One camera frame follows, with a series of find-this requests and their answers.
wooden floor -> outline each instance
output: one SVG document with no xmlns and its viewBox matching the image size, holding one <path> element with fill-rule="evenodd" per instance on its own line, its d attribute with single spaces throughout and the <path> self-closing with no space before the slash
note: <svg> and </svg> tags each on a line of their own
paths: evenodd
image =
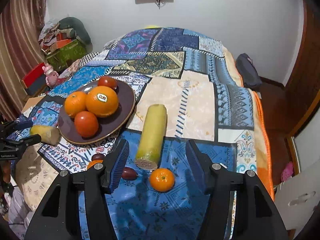
<svg viewBox="0 0 320 240">
<path fill-rule="evenodd" d="M 294 126 L 294 118 L 292 118 L 284 90 L 281 87 L 263 82 L 260 93 L 271 148 L 272 180 L 274 185 L 278 185 L 281 182 L 281 172 L 291 161 L 284 139 Z"/>
</svg>

pink toy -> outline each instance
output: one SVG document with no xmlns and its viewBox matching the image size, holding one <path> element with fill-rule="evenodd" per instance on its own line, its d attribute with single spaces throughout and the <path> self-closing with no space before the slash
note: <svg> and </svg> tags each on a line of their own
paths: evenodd
<svg viewBox="0 0 320 240">
<path fill-rule="evenodd" d="M 284 182 L 293 175 L 293 163 L 289 162 L 281 173 L 281 181 Z"/>
<path fill-rule="evenodd" d="M 45 66 L 43 66 L 42 69 L 44 74 L 46 75 L 45 82 L 47 83 L 47 86 L 53 88 L 59 77 L 57 71 L 54 71 L 53 67 L 48 63 Z"/>
</svg>

patchwork tablecloth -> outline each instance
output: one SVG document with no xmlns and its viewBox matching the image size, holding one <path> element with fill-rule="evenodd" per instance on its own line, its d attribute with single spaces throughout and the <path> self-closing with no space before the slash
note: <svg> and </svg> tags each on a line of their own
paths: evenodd
<svg viewBox="0 0 320 240">
<path fill-rule="evenodd" d="M 212 161 L 229 170 L 258 173 L 273 197 L 270 152 L 261 103 L 255 92 L 242 87 L 234 59 L 220 41 L 180 28 L 153 28 L 131 32 L 105 49 L 68 80 L 52 89 L 26 115 L 36 124 L 57 125 L 65 98 L 80 86 L 110 75 L 129 84 L 137 105 L 126 126 L 108 138 L 86 146 L 68 143 L 29 147 L 17 164 L 16 179 L 27 204 L 36 209 L 59 171 L 86 169 L 95 153 L 107 154 L 116 140 L 130 144 L 127 166 L 137 170 L 136 181 L 121 180 L 106 195 L 118 239 L 195 239 L 208 196 L 197 189 L 184 152 L 187 139 Z M 133 164 L 146 112 L 164 104 L 168 124 L 161 167 L 176 176 L 174 189 L 158 193 L 148 184 L 148 172 Z M 16 138 L 28 136 L 28 129 Z M 231 198 L 225 238 L 232 236 L 236 197 Z M 79 194 L 82 236 L 89 239 L 84 194 Z"/>
</svg>

plate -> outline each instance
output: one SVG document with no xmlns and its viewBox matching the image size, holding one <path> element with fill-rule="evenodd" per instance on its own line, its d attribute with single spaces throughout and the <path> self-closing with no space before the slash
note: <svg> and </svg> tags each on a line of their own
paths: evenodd
<svg viewBox="0 0 320 240">
<path fill-rule="evenodd" d="M 61 107 L 58 119 L 58 128 L 61 135 L 70 143 L 73 144 L 89 144 L 100 141 L 118 130 L 130 117 L 133 112 L 136 97 L 133 89 L 123 81 L 117 80 L 118 87 L 115 90 L 119 106 L 114 114 L 105 118 L 98 118 L 99 129 L 97 133 L 90 138 L 83 138 L 76 131 L 74 120 L 71 119 L 65 112 L 64 106 Z M 77 91 L 83 91 L 86 94 L 98 86 L 98 81 L 90 82 Z"/>
</svg>

metal screw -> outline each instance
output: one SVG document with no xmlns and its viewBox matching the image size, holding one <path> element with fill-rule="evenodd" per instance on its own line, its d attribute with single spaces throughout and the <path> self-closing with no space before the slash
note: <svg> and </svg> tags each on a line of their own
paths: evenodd
<svg viewBox="0 0 320 240">
<path fill-rule="evenodd" d="M 212 168 L 214 170 L 220 170 L 221 169 L 221 165 L 219 163 L 214 163 L 214 164 L 212 164 Z"/>
<path fill-rule="evenodd" d="M 96 170 L 100 170 L 100 169 L 102 169 L 102 167 L 103 167 L 102 163 L 97 163 L 97 164 L 94 165 L 94 168 Z"/>
<path fill-rule="evenodd" d="M 67 170 L 63 170 L 63 171 L 60 171 L 59 174 L 60 174 L 61 177 L 64 177 L 64 176 L 66 176 L 68 174 L 68 171 Z"/>
<path fill-rule="evenodd" d="M 256 175 L 256 173 L 253 171 L 253 170 L 248 170 L 247 171 L 247 174 L 250 176 L 250 177 L 254 177 Z"/>
</svg>

